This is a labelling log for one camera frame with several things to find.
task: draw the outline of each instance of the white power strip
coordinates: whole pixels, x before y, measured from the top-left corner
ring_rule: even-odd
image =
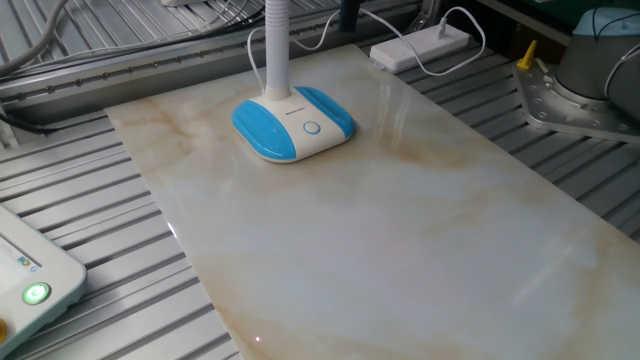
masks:
[[[436,25],[411,33],[405,39],[416,49],[423,63],[464,48],[469,42],[469,34],[451,25],[446,25],[443,35],[440,35],[440,26]],[[377,67],[392,74],[418,66],[413,51],[398,38],[373,46],[369,57]]]

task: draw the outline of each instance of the gray mounting plate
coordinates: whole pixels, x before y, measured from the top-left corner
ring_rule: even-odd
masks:
[[[531,126],[640,144],[640,121],[608,102],[567,94],[568,90],[555,81],[555,67],[548,67],[549,72],[545,74],[536,64],[530,70],[519,69],[515,63],[513,65],[518,94],[522,98],[526,120]],[[554,80],[545,81],[545,75]]]

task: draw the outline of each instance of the white vertical pole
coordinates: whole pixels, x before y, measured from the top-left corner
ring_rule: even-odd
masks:
[[[289,0],[266,0],[267,88],[272,101],[291,95],[289,90]]]

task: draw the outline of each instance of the marble surface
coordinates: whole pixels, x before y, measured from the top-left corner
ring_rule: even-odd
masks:
[[[638,358],[638,244],[355,46],[291,75],[350,141],[257,157],[251,73],[107,110],[245,360]]]

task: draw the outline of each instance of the electrical cord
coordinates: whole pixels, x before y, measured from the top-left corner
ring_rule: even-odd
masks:
[[[18,70],[24,64],[27,64],[29,61],[40,55],[42,51],[44,51],[44,49],[49,45],[49,43],[55,36],[58,17],[60,16],[62,10],[64,10],[64,6],[68,1],[69,0],[58,0],[58,2],[54,5],[53,10],[51,11],[51,16],[49,16],[49,19],[47,19],[47,24],[45,26],[42,37],[31,47],[31,49],[27,50],[27,52],[18,56],[17,58],[5,63],[4,65],[0,65],[0,78],[5,77]]]
[[[340,10],[334,12],[333,14],[331,14],[331,16],[329,16],[329,19],[327,20],[327,23],[324,25],[324,31],[322,32],[322,37],[320,38],[320,41],[318,42],[318,45],[316,45],[314,47],[308,47],[308,46],[305,46],[304,44],[302,44],[301,42],[299,42],[298,40],[296,40],[296,39],[294,39],[292,37],[289,37],[289,39],[291,39],[294,43],[296,43],[298,46],[300,46],[301,48],[303,48],[305,50],[309,50],[309,51],[318,50],[322,46],[322,44],[324,43],[324,38],[327,35],[327,31],[329,30],[329,25],[331,24],[331,20],[333,20],[333,18],[336,15],[338,15],[339,13],[340,13]],[[253,34],[256,31],[259,31],[259,30],[264,30],[264,29],[263,28],[256,28],[247,37],[247,53],[249,55],[249,62],[251,63],[251,68],[253,68],[253,73],[256,75],[256,78],[258,79],[258,83],[260,84],[260,90],[264,94],[266,89],[264,87],[264,83],[262,81],[262,77],[260,77],[260,73],[258,72],[258,67],[256,66],[256,63],[253,60],[253,52],[251,52],[251,38],[253,37]]]
[[[253,34],[258,31],[263,30],[263,28],[255,28],[252,32],[249,33],[249,37],[247,37],[247,52],[249,53],[249,62],[251,62],[251,67],[253,68],[253,73],[258,78],[258,83],[260,84],[260,91],[264,94],[265,88],[264,83],[262,82],[262,77],[260,77],[260,73],[258,72],[258,67],[256,66],[256,62],[253,60],[253,53],[251,52],[251,37]]]
[[[404,36],[402,36],[402,34],[393,27],[393,25],[389,24],[387,21],[385,21],[384,19],[382,19],[381,17],[371,13],[368,10],[365,9],[360,9],[360,12],[369,15],[370,17],[372,17],[373,19],[381,22],[382,24],[384,24],[386,27],[388,27],[391,31],[393,31],[396,35],[398,35],[398,38],[400,38],[400,40],[402,40],[402,42],[413,52],[413,56],[416,58],[416,60],[418,61],[418,65],[420,65],[420,68],[422,69],[422,71],[425,72],[425,74],[427,75],[431,75],[431,76],[443,76],[443,75],[447,75],[455,70],[460,69],[461,67],[468,65],[469,63],[473,62],[474,60],[476,60],[477,58],[480,57],[480,55],[482,55],[482,53],[484,52],[485,46],[487,45],[487,38],[484,34],[484,31],[482,31],[482,28],[480,27],[480,25],[478,24],[478,22],[476,21],[476,19],[473,17],[473,15],[471,15],[471,13],[469,13],[469,11],[467,11],[467,9],[462,8],[460,6],[455,6],[452,7],[451,9],[449,9],[449,11],[446,12],[446,14],[444,14],[444,17],[442,18],[442,21],[440,21],[440,26],[446,26],[446,21],[447,21],[447,16],[454,10],[458,10],[458,11],[462,11],[463,13],[465,13],[469,19],[471,20],[471,22],[473,22],[473,25],[476,26],[476,29],[478,29],[478,31],[480,32],[480,36],[482,36],[482,48],[480,49],[480,52],[478,52],[476,55],[474,55],[473,57],[471,57],[468,60],[465,60],[463,62],[461,62],[460,64],[450,68],[449,70],[442,72],[442,73],[433,73],[428,71],[427,69],[424,68],[424,66],[422,65],[422,61],[420,61],[420,57],[418,56],[418,52],[416,51],[416,49],[413,47],[413,45],[411,45],[405,38]]]
[[[604,96],[607,99],[609,99],[609,89],[611,88],[611,82],[613,81],[613,78],[615,77],[618,70],[620,70],[620,67],[622,66],[622,64],[626,63],[627,61],[633,59],[638,55],[640,55],[640,44],[634,46],[631,50],[629,50],[626,54],[624,54],[624,56],[620,58],[620,61],[618,61],[616,65],[613,67],[613,70],[611,70],[611,73],[607,78],[607,82],[604,85]]]
[[[340,10],[334,12],[331,16],[329,16],[329,20],[327,20],[327,23],[324,26],[324,31],[322,32],[322,37],[320,38],[320,42],[318,42],[318,45],[314,46],[314,47],[307,47],[304,44],[302,44],[301,42],[299,42],[298,40],[291,38],[290,39],[296,43],[298,46],[300,46],[301,48],[308,50],[308,51],[314,51],[314,50],[318,50],[320,48],[320,46],[322,46],[322,44],[324,43],[324,37],[327,35],[327,30],[329,29],[329,25],[331,24],[331,20],[333,20],[333,18],[338,15],[340,13]]]
[[[176,33],[176,34],[167,35],[165,37],[154,39],[154,40],[150,40],[150,41],[146,41],[146,42],[143,42],[143,43],[140,43],[140,44],[125,45],[125,46],[118,46],[118,47],[106,47],[106,48],[98,48],[98,49],[87,50],[87,51],[83,51],[83,52],[79,52],[79,53],[76,53],[76,54],[73,54],[73,55],[66,56],[66,57],[61,58],[61,59],[52,60],[52,61],[48,61],[48,62],[44,62],[44,63],[32,65],[32,66],[27,66],[27,67],[24,67],[24,68],[21,68],[21,69],[14,69],[14,71],[12,71],[12,73],[14,75],[16,75],[16,74],[25,73],[27,71],[33,71],[33,70],[38,70],[38,69],[42,69],[42,68],[48,68],[48,67],[51,67],[51,66],[54,66],[54,65],[66,64],[66,63],[70,63],[70,62],[74,62],[74,61],[95,60],[95,59],[103,58],[103,57],[107,57],[107,56],[115,56],[115,55],[122,55],[122,54],[126,54],[126,53],[131,53],[131,52],[135,52],[135,51],[149,50],[149,49],[157,48],[157,47],[160,47],[160,46],[172,45],[172,44],[175,44],[175,43],[180,43],[180,42],[193,40],[195,38],[212,36],[212,35],[219,35],[220,33],[227,33],[227,32],[224,32],[224,29],[230,28],[233,25],[237,25],[237,24],[241,24],[241,23],[242,24],[249,23],[249,22],[252,21],[252,19],[255,19],[256,15],[261,15],[261,13],[262,13],[262,11],[264,9],[264,6],[263,6],[260,10],[258,10],[253,15],[251,15],[251,16],[245,18],[244,20],[241,20],[241,21],[239,21],[239,22],[237,22],[235,24],[231,24],[235,19],[238,18],[238,16],[246,8],[248,0],[244,0],[243,4],[240,6],[238,12],[233,17],[231,17],[229,20],[227,20],[224,25],[216,27],[216,28],[210,28],[211,25],[213,25],[215,22],[217,22],[219,20],[220,16],[227,10],[227,7],[229,6],[230,3],[231,3],[230,0],[227,1],[225,6],[223,7],[223,9],[216,15],[216,17],[214,17],[212,20],[207,22],[205,25],[203,25],[203,26],[201,26],[201,27],[199,27],[197,29],[187,30],[187,31],[183,31],[183,32],[180,32],[180,33]],[[55,14],[52,13],[52,15],[49,17],[49,21],[52,21],[52,19],[53,19],[53,20],[55,20],[54,21],[54,24],[55,24],[55,22],[57,22],[57,19],[54,18],[54,15]],[[9,75],[9,74],[8,73],[5,74],[0,70],[0,78],[2,78],[4,76],[7,76],[7,75]]]
[[[596,30],[596,12],[598,12],[598,10],[600,9],[600,7],[596,7],[595,9],[593,9],[593,12],[591,13],[591,27],[593,29],[593,38],[595,40],[596,43],[598,43],[598,41],[600,40],[600,36],[602,35],[602,33],[604,32],[604,30],[606,28],[608,28],[610,25],[613,25],[619,21],[624,21],[627,19],[630,19],[632,17],[636,17],[636,16],[640,16],[640,13],[638,14],[631,14],[631,15],[627,15],[627,16],[623,16],[619,19],[615,19],[615,20],[611,20],[608,23],[606,23],[602,28],[600,28],[600,31]]]
[[[2,112],[0,112],[0,121],[5,122],[15,128],[18,128],[36,135],[49,135],[51,133],[64,129],[64,128],[44,128],[40,126],[35,126],[20,120],[11,119],[8,116],[5,116]]]
[[[387,21],[385,21],[384,19],[382,19],[381,17],[371,13],[368,10],[365,9],[360,9],[360,12],[370,16],[371,18],[373,18],[374,20],[377,20],[379,22],[381,22],[382,24],[384,24],[385,26],[387,26],[391,31],[393,31],[396,35],[398,35],[398,37],[400,38],[400,40],[402,40],[402,42],[413,52],[414,57],[416,58],[416,60],[418,61],[418,65],[420,65],[420,68],[422,68],[422,71],[424,71],[426,74],[431,75],[431,76],[443,76],[443,75],[447,75],[455,70],[460,69],[461,67],[468,65],[469,63],[473,62],[474,60],[476,60],[478,57],[480,57],[480,55],[482,55],[482,53],[484,52],[484,49],[487,45],[487,38],[486,35],[484,33],[484,31],[482,30],[482,28],[480,27],[480,25],[478,24],[478,22],[476,21],[476,19],[473,17],[473,15],[471,15],[471,13],[469,13],[469,11],[467,11],[467,9],[456,6],[453,7],[451,9],[449,9],[449,11],[446,12],[446,14],[444,15],[444,17],[442,18],[442,20],[440,21],[440,26],[442,27],[440,29],[440,36],[444,36],[444,31],[445,31],[445,26],[447,23],[447,16],[454,10],[458,10],[458,11],[462,11],[463,13],[465,13],[469,19],[471,20],[471,22],[473,22],[473,24],[476,26],[476,29],[478,29],[478,31],[480,32],[480,36],[482,36],[482,48],[480,49],[480,52],[478,52],[475,56],[471,57],[470,59],[461,62],[460,64],[450,68],[449,70],[442,72],[442,73],[432,73],[430,71],[428,71],[427,69],[424,68],[424,66],[422,65],[422,62],[420,61],[420,57],[418,56],[418,52],[416,51],[416,49],[404,38],[404,36],[402,36],[402,34],[393,27],[393,25],[389,24]],[[340,13],[340,10],[336,11],[335,13],[333,13],[329,19],[327,19],[327,23],[324,26],[324,31],[322,32],[322,37],[320,38],[320,42],[318,42],[318,45],[314,46],[314,47],[307,47],[305,45],[303,45],[302,43],[300,43],[299,41],[295,40],[295,39],[291,39],[293,40],[293,42],[295,42],[298,46],[302,47],[305,50],[317,50],[319,49],[322,44],[324,43],[324,39],[325,36],[327,35],[327,30],[329,29],[329,25],[331,23],[331,20]],[[254,29],[248,36],[247,38],[247,53],[249,55],[249,62],[251,62],[251,67],[253,68],[253,73],[256,75],[256,78],[258,79],[258,83],[260,84],[260,90],[262,91],[262,93],[264,94],[265,92],[265,87],[264,87],[264,83],[262,82],[262,78],[260,77],[260,73],[258,72],[258,67],[256,66],[255,61],[253,60],[253,53],[251,52],[251,38],[253,37],[253,34],[255,32],[257,32],[258,30],[262,30],[262,28],[256,28]]]

